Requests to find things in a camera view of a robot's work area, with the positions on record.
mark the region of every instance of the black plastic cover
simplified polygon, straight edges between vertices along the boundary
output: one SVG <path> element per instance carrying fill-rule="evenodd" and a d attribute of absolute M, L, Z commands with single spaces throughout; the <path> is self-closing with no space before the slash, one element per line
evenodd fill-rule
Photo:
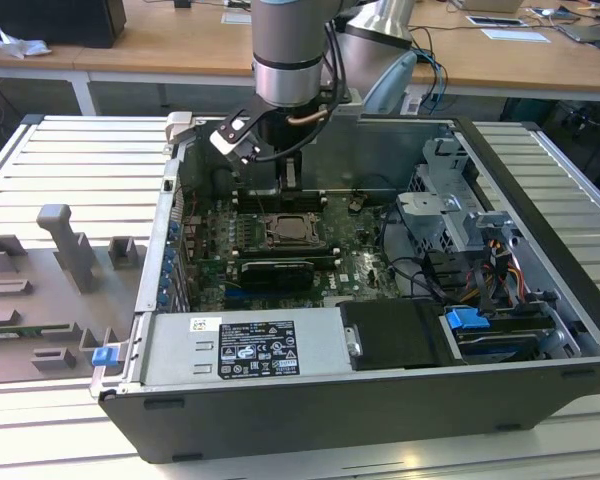
<path fill-rule="evenodd" d="M 346 302 L 340 312 L 345 328 L 357 331 L 362 347 L 362 355 L 351 358 L 354 370 L 454 364 L 439 303 L 405 298 Z"/>

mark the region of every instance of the white paper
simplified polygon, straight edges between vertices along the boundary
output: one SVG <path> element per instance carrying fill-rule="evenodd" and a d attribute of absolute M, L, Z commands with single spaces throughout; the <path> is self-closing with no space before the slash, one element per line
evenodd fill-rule
<path fill-rule="evenodd" d="M 42 40 L 20 40 L 7 35 L 0 29 L 0 49 L 9 55 L 22 60 L 25 55 L 46 55 L 51 53 Z"/>
<path fill-rule="evenodd" d="M 222 23 L 251 25 L 251 15 L 248 13 L 225 13 L 222 15 Z"/>
<path fill-rule="evenodd" d="M 482 32 L 491 40 L 551 43 L 551 40 L 537 32 L 515 32 L 512 30 L 496 30 L 490 28 L 483 28 Z"/>

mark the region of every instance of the laptop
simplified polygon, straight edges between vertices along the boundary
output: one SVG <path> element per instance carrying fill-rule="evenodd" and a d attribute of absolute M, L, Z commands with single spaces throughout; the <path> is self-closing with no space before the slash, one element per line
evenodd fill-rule
<path fill-rule="evenodd" d="M 524 0 L 450 0 L 458 9 L 468 11 L 516 13 Z"/>
<path fill-rule="evenodd" d="M 600 27 L 584 27 L 580 25 L 558 25 L 558 30 L 569 38 L 580 43 L 592 43 L 600 40 Z"/>

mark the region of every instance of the silver cylinder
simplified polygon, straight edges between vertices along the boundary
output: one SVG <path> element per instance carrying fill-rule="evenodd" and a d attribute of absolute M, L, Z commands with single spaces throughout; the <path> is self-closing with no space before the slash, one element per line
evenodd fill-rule
<path fill-rule="evenodd" d="M 376 4 L 376 15 L 407 25 L 414 6 L 413 0 L 380 0 Z"/>
<path fill-rule="evenodd" d="M 408 24 L 414 4 L 415 0 L 380 0 L 376 4 L 370 3 L 348 25 L 411 42 Z"/>
<path fill-rule="evenodd" d="M 276 107 L 305 105 L 320 93 L 322 62 L 300 70 L 282 70 L 254 61 L 256 93 Z"/>

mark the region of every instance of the table leg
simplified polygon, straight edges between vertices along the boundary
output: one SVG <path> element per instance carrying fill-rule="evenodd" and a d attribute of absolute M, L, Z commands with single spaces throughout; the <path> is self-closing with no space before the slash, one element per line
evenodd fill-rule
<path fill-rule="evenodd" d="M 167 98 L 167 86 L 164 83 L 158 83 L 158 99 L 162 108 L 169 107 L 169 99 Z"/>
<path fill-rule="evenodd" d="M 70 80 L 73 91 L 76 94 L 80 113 L 85 116 L 100 115 L 100 107 L 96 99 L 91 95 L 89 88 L 89 76 L 85 72 L 75 72 L 76 75 Z"/>

